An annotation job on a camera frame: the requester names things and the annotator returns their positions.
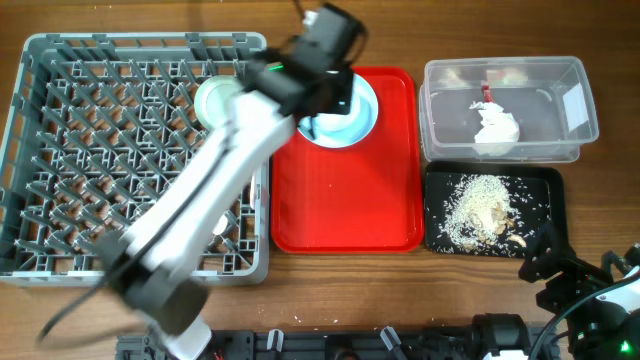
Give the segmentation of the white napkin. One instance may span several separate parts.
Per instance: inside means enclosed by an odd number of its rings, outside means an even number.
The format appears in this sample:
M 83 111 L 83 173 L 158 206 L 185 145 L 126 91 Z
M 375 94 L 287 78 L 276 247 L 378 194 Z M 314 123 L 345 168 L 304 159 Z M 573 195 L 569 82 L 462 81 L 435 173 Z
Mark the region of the white napkin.
M 494 102 L 473 102 L 470 110 L 481 116 L 482 128 L 474 135 L 474 150 L 481 156 L 502 156 L 519 141 L 520 128 L 511 113 Z

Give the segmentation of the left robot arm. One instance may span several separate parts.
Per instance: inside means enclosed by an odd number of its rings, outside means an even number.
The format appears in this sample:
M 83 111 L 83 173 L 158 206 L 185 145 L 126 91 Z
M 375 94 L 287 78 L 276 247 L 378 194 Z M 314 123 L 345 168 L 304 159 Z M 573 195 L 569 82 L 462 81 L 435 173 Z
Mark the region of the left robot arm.
M 98 242 L 103 281 L 178 359 L 200 359 L 212 338 L 200 312 L 207 287 L 192 274 L 212 232 L 254 171 L 292 137 L 301 119 L 347 103 L 347 50 L 317 41 L 257 53 L 241 77 L 212 76 L 194 110 L 210 133 L 156 203 L 124 231 Z

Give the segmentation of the light green saucer bowl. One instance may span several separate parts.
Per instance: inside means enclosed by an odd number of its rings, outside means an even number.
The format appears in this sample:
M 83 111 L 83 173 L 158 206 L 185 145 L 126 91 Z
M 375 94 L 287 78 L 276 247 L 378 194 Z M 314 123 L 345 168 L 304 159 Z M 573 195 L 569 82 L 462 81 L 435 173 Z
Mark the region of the light green saucer bowl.
M 312 119 L 313 125 L 322 132 L 338 132 L 353 123 L 350 115 L 320 113 Z

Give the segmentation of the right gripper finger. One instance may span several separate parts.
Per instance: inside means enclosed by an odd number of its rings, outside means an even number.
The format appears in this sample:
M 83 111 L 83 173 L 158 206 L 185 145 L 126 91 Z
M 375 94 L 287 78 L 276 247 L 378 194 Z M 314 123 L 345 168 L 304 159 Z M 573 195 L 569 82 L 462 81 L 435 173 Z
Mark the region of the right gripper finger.
M 615 267 L 623 275 L 628 275 L 633 268 L 639 265 L 639 257 L 638 243 L 634 243 L 624 255 L 608 251 L 601 257 L 601 269 L 612 274 L 612 268 Z
M 562 271 L 563 261 L 575 256 L 569 241 L 551 221 L 545 222 L 526 246 L 525 260 L 518 271 L 529 283 L 546 280 Z

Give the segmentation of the rice food waste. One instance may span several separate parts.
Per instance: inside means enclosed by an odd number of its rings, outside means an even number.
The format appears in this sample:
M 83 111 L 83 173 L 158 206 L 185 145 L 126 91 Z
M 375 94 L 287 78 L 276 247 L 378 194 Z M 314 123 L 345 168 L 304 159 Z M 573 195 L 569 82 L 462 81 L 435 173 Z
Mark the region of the rice food waste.
M 438 225 L 436 250 L 447 254 L 516 257 L 527 242 L 518 233 L 521 212 L 511 205 L 505 177 L 463 175 L 445 201 L 444 220 Z

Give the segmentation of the white plastic fork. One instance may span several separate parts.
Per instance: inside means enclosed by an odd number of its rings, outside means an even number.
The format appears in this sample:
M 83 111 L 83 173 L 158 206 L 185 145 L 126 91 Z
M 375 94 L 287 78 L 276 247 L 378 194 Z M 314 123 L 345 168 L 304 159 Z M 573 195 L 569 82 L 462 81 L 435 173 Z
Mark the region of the white plastic fork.
M 249 205 L 252 210 L 256 208 L 256 174 L 252 174 L 249 188 Z

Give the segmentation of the white plastic spoon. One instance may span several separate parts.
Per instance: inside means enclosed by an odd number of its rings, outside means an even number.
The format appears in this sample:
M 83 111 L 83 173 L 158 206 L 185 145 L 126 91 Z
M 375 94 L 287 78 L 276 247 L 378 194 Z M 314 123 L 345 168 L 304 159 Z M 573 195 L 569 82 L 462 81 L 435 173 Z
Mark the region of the white plastic spoon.
M 222 215 L 212 230 L 214 235 L 223 235 L 229 227 L 229 221 L 225 215 Z

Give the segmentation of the red snack wrapper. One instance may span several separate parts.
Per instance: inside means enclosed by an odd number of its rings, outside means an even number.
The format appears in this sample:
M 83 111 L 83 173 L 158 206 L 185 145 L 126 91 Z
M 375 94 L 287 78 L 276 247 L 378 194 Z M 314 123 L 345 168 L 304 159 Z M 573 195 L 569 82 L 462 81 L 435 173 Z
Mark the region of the red snack wrapper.
M 481 86 L 481 91 L 482 91 L 482 94 L 483 94 L 485 102 L 487 102 L 487 103 L 494 103 L 495 102 L 495 100 L 494 100 L 494 98 L 492 96 L 492 93 L 491 93 L 491 89 L 490 89 L 488 84 L 483 84 Z

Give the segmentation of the light blue plate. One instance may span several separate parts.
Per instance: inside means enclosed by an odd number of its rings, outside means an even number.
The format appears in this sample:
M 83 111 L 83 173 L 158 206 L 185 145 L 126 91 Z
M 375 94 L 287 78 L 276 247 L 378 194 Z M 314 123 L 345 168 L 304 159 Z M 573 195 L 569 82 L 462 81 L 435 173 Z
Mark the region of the light blue plate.
M 345 148 L 363 140 L 374 128 L 379 113 L 378 99 L 372 86 L 360 75 L 355 74 L 348 114 L 353 123 L 338 132 L 322 132 L 312 119 L 305 117 L 298 123 L 298 132 L 315 145 L 325 148 Z

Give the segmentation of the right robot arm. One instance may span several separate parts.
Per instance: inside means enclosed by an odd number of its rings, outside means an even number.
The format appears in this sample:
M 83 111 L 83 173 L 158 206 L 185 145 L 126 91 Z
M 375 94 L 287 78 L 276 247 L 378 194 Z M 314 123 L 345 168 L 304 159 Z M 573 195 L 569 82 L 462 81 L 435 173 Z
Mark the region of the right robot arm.
M 608 251 L 601 265 L 577 257 L 568 240 L 550 221 L 526 247 L 520 279 L 545 288 L 536 305 L 553 317 L 536 337 L 514 314 L 476 315 L 466 335 L 472 359 L 547 359 L 544 348 L 555 344 L 552 333 L 564 321 L 568 352 L 576 359 L 639 357 L 639 245 L 625 254 Z

